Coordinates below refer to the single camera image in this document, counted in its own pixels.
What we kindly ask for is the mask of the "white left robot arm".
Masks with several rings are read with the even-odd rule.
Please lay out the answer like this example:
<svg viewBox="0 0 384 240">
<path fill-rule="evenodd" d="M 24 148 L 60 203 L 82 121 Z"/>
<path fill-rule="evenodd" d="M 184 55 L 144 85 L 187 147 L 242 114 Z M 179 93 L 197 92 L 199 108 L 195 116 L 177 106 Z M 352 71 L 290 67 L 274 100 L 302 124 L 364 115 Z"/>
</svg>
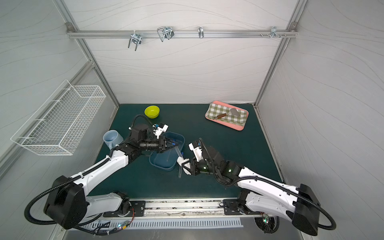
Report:
<svg viewBox="0 0 384 240">
<path fill-rule="evenodd" d="M 112 192 L 90 197 L 89 193 L 101 182 L 135 161 L 143 152 L 158 154 L 178 147 L 165 136 L 168 125 L 148 124 L 130 126 L 130 134 L 111 148 L 106 157 L 90 168 L 69 178 L 60 176 L 52 187 L 34 197 L 24 210 L 25 219 L 34 225 L 60 225 L 65 230 L 80 227 L 81 221 L 105 212 L 124 214 L 129 197 Z"/>
</svg>

